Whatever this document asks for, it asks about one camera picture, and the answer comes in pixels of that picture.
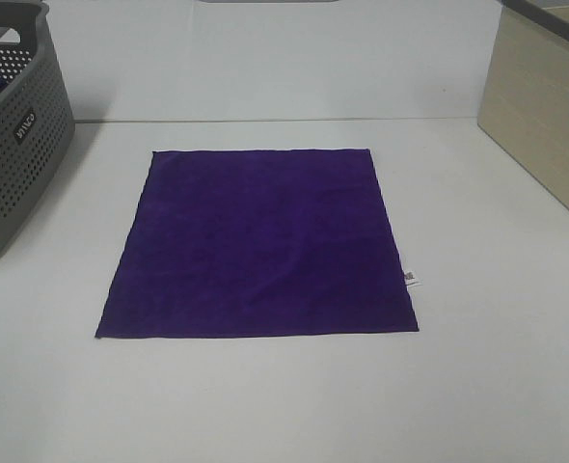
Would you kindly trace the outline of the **grey perforated plastic basket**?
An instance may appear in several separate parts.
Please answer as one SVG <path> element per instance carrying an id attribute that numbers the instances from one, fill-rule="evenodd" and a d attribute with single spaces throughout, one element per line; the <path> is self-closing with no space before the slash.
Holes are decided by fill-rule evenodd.
<path id="1" fill-rule="evenodd" d="M 0 1 L 0 255 L 54 177 L 75 122 L 42 1 Z"/>

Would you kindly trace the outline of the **beige storage box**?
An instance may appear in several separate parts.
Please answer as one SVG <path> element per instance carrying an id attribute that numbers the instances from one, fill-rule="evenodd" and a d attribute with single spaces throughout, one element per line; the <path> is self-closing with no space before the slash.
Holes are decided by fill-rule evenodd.
<path id="1" fill-rule="evenodd" d="M 478 126 L 569 210 L 569 1 L 504 1 Z"/>

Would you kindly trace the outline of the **purple towel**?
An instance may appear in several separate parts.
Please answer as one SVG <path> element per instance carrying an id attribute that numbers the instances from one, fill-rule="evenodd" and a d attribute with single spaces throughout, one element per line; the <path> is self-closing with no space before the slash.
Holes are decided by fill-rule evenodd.
<path id="1" fill-rule="evenodd" d="M 418 328 L 369 150 L 163 150 L 152 156 L 95 334 Z"/>

